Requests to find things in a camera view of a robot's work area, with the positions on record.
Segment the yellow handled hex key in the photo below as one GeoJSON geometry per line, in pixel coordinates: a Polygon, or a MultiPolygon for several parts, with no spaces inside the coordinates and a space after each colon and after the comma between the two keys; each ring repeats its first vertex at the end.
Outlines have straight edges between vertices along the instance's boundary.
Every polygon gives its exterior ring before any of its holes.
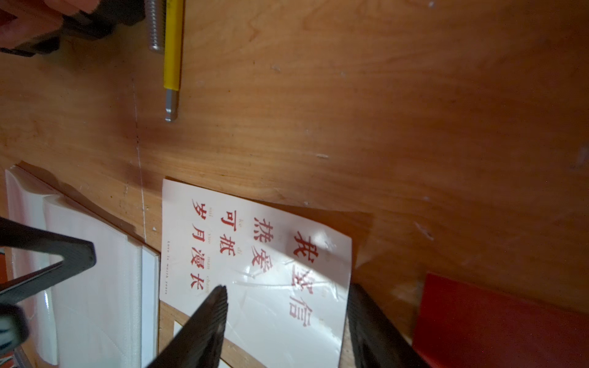
{"type": "Polygon", "coordinates": [[[144,2],[152,52],[164,56],[165,121],[177,119],[183,54],[183,0],[144,2]]]}

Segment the white photo album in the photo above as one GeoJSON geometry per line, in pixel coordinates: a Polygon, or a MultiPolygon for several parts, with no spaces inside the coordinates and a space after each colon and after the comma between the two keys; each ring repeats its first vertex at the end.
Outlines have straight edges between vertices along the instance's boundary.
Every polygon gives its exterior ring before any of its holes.
{"type": "Polygon", "coordinates": [[[94,267],[21,303],[50,367],[146,367],[157,354],[159,256],[27,173],[6,170],[9,219],[94,244],[94,267]]]}

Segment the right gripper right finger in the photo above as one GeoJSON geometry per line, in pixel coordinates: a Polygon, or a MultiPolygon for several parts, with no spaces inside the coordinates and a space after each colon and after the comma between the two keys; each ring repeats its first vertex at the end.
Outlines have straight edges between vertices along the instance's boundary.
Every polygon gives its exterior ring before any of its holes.
{"type": "Polygon", "coordinates": [[[350,287],[348,324],[355,366],[429,366],[359,284],[350,287]]]}

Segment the blank white card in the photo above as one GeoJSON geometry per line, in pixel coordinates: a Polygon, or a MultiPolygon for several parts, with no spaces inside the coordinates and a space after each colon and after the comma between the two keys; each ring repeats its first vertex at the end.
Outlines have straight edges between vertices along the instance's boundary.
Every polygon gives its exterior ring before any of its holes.
{"type": "MultiPolygon", "coordinates": [[[[182,330],[182,328],[182,324],[180,324],[178,321],[173,322],[173,336],[176,337],[176,335],[182,330]]],[[[225,360],[221,359],[219,361],[219,368],[230,368],[230,365],[228,365],[228,363],[225,362],[225,360]]]]}

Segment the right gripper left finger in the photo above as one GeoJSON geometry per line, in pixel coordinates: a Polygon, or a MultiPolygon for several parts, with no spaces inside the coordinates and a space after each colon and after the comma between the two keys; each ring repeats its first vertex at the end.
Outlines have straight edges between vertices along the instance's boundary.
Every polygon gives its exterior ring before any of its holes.
{"type": "Polygon", "coordinates": [[[149,368],[217,368],[228,315],[225,286],[214,288],[149,368]]]}

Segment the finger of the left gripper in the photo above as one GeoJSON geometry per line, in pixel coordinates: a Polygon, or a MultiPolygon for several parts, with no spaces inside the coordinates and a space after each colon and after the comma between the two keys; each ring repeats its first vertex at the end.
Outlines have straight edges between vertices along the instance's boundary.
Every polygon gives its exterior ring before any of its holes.
{"type": "Polygon", "coordinates": [[[16,305],[97,263],[92,242],[28,227],[4,218],[1,219],[1,245],[62,257],[61,262],[2,284],[3,305],[16,305]]]}

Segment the white card red chinese text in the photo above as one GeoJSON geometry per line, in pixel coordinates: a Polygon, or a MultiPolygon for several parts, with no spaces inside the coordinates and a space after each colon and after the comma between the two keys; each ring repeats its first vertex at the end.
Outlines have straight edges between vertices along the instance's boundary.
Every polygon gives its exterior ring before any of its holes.
{"type": "Polygon", "coordinates": [[[225,337],[267,367],[340,363],[351,238],[301,216],[172,180],[162,188],[160,300],[192,314],[228,295],[225,337]]]}

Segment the red card top row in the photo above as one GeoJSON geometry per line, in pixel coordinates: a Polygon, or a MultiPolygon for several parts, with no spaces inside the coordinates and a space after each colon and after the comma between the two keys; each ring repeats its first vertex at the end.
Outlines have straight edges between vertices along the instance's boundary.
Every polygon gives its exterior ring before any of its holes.
{"type": "Polygon", "coordinates": [[[428,274],[413,348],[432,367],[586,367],[588,316],[428,274]]]}

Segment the red plastic tool case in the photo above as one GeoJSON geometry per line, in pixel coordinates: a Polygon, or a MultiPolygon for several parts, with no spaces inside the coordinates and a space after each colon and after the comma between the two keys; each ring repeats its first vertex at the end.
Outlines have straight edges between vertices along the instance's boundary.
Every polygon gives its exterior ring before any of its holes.
{"type": "Polygon", "coordinates": [[[144,19],[144,2],[136,0],[2,1],[1,52],[47,55],[64,37],[99,40],[144,19]]]}

